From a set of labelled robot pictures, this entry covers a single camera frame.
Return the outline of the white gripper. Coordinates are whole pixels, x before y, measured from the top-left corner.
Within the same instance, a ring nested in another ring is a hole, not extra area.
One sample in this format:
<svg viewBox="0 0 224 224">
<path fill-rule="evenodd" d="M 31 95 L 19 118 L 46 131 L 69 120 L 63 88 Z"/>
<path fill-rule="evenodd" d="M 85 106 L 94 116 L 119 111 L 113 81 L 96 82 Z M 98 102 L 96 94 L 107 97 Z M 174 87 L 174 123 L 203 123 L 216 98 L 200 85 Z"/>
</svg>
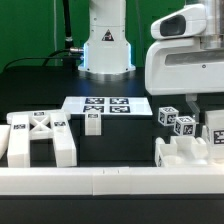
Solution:
<svg viewBox="0 0 224 224">
<path fill-rule="evenodd" d="M 145 87 L 152 95 L 186 94 L 200 120 L 196 93 L 224 92 L 224 3 L 187 3 L 151 25 Z"/>
</svg>

